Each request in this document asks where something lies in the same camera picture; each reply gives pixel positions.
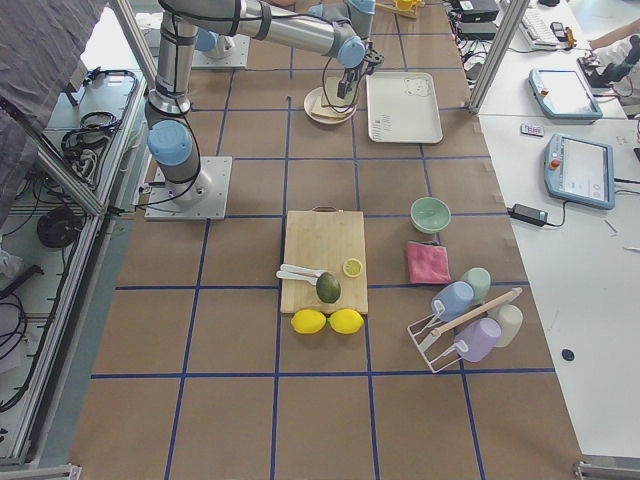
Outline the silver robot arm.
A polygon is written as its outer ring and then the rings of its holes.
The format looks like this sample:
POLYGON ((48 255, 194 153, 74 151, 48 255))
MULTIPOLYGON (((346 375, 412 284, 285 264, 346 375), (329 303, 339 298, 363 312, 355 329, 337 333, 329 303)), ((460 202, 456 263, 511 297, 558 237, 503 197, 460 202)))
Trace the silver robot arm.
POLYGON ((157 71, 147 96, 148 150, 158 170, 140 207, 153 220, 221 219, 232 160, 204 156, 187 119, 192 69, 243 68, 250 41, 266 40, 315 52, 344 69, 336 85, 320 88, 331 110, 356 102, 361 79, 383 57, 369 40, 372 1, 316 5, 294 13, 273 1, 164 1, 157 71))
POLYGON ((198 29, 195 50, 213 60, 229 57, 235 48, 231 37, 220 35, 202 28, 198 29))

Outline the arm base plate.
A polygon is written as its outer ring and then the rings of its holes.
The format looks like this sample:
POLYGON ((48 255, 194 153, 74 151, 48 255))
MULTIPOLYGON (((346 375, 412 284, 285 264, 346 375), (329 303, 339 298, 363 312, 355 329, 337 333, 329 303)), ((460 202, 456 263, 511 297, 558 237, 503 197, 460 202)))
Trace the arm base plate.
POLYGON ((166 182, 160 167, 156 168, 152 187, 145 201, 145 219, 149 221, 223 220, 226 214, 232 158, 204 156, 195 184, 166 182))
POLYGON ((244 69, 247 66, 250 38, 242 35, 231 38, 234 40, 235 48, 229 57, 221 60, 213 60, 195 50, 192 67, 200 70, 244 69))

